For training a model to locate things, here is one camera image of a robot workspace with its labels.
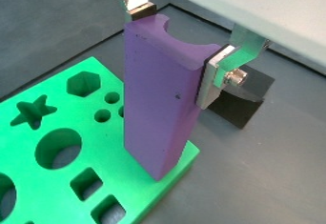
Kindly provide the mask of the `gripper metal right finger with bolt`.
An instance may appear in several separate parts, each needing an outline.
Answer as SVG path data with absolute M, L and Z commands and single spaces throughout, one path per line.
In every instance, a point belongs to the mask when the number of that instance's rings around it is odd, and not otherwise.
M 233 26 L 230 43 L 208 59 L 200 86 L 197 105 L 205 110 L 228 85 L 241 86 L 248 72 L 241 66 L 256 60 L 269 40 L 240 25 Z

